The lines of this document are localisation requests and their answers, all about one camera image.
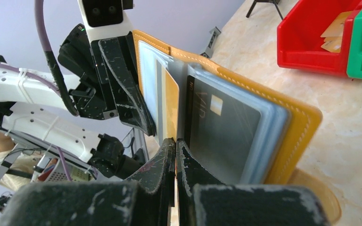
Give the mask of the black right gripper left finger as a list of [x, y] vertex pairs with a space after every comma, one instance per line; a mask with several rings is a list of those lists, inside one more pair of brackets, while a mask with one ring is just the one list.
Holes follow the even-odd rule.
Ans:
[[49, 182], [24, 186], [0, 226], [166, 226], [174, 193], [175, 141], [123, 181]]

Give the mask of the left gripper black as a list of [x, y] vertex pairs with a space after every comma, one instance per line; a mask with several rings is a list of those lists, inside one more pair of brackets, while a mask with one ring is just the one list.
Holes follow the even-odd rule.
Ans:
[[59, 49], [59, 63], [77, 75], [79, 85], [69, 90], [80, 116], [97, 120], [119, 117], [124, 125], [147, 136], [156, 126], [140, 91], [133, 37], [89, 42], [78, 24]]

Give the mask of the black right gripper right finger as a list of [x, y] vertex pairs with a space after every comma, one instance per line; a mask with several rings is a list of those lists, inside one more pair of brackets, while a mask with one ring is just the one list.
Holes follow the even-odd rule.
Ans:
[[303, 186], [226, 185], [182, 139], [176, 142], [180, 224], [187, 226], [329, 226], [320, 200]]

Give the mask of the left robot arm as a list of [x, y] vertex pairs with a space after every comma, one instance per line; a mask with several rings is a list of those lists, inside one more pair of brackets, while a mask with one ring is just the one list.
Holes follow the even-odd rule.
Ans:
[[139, 133], [151, 136], [155, 125], [138, 83], [138, 31], [89, 41], [83, 24], [77, 25], [59, 49], [57, 65], [71, 74], [55, 78], [27, 68], [16, 68], [0, 55], [0, 130], [6, 135], [33, 137], [44, 147], [66, 151], [88, 172], [98, 170], [107, 178], [121, 179], [143, 169], [147, 152], [137, 147], [137, 136], [122, 142], [108, 134], [86, 130], [46, 109], [65, 109], [60, 89], [67, 82], [67, 95], [76, 115], [103, 121], [118, 118]]

